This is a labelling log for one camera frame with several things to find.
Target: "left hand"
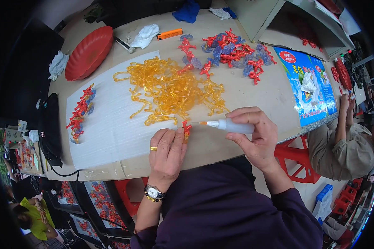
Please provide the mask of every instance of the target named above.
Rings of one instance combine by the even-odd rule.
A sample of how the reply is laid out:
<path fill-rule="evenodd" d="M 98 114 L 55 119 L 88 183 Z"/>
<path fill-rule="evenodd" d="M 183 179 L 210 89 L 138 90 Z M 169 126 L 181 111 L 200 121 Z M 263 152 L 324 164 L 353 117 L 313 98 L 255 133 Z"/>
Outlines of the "left hand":
<path fill-rule="evenodd" d="M 148 156 L 151 166 L 148 184 L 157 187 L 160 192 L 166 192 L 179 176 L 180 166 L 187 150 L 187 144 L 183 141 L 184 132 L 181 127 L 176 132 L 160 129 L 151 138 L 150 145 L 157 147 L 157 150 L 150 151 Z"/>

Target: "blue cloth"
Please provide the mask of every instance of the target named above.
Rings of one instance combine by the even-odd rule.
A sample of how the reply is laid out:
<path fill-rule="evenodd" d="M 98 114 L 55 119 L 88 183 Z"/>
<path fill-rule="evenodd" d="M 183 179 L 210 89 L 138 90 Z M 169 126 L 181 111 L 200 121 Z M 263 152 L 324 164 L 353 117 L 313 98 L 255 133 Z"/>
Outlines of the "blue cloth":
<path fill-rule="evenodd" d="M 194 2 L 194 0 L 187 0 L 176 12 L 173 12 L 172 15 L 176 18 L 177 21 L 186 21 L 188 23 L 194 23 L 197 19 L 199 12 L 199 4 Z"/>
<path fill-rule="evenodd" d="M 228 12 L 231 16 L 231 18 L 236 19 L 237 15 L 230 9 L 230 7 L 223 8 L 225 12 Z"/>

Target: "red plastic tray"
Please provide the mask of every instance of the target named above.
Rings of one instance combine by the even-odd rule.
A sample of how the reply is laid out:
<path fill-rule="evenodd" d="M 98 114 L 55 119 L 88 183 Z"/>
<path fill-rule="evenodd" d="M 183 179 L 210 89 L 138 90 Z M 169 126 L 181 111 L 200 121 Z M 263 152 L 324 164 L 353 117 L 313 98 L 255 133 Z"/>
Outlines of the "red plastic tray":
<path fill-rule="evenodd" d="M 110 26 L 96 29 L 76 46 L 65 68 L 65 78 L 77 81 L 88 77 L 105 59 L 114 39 Z"/>

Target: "white foam sheet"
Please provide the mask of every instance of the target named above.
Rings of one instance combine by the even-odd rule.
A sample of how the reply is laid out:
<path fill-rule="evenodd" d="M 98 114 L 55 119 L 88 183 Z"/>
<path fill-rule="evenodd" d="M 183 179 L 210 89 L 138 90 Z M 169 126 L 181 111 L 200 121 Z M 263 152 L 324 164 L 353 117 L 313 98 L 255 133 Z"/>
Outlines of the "white foam sheet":
<path fill-rule="evenodd" d="M 85 84 L 66 100 L 67 121 L 72 117 L 72 112 L 83 95 L 83 90 L 94 83 L 96 96 L 93 99 L 94 111 L 85 117 L 83 125 L 84 133 L 79 136 L 79 144 L 69 141 L 70 153 L 76 169 L 86 169 L 112 163 L 150 152 L 150 139 L 159 129 L 176 129 L 173 120 L 156 122 L 145 126 L 144 121 L 151 114 L 140 112 L 132 119 L 130 115 L 138 111 L 143 103 L 133 102 L 129 88 L 134 85 L 129 80 L 114 82 L 112 76 L 116 72 L 127 71 L 126 67 L 131 62 L 143 63 L 155 56 L 160 57 L 159 51 L 146 53 L 100 74 Z M 120 74 L 118 78 L 129 77 L 129 74 Z M 141 96 L 148 101 L 152 98 Z"/>

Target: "white squeeze bottle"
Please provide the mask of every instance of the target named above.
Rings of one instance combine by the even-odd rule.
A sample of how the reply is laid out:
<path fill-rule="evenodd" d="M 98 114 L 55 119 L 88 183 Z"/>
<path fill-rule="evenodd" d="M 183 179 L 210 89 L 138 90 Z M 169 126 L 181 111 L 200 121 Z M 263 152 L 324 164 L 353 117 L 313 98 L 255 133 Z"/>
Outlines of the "white squeeze bottle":
<path fill-rule="evenodd" d="M 208 122 L 200 122 L 200 124 L 216 127 L 220 130 L 225 130 L 226 132 L 235 132 L 242 134 L 252 134 L 254 133 L 255 126 L 251 123 L 233 123 L 231 118 L 219 119 Z"/>

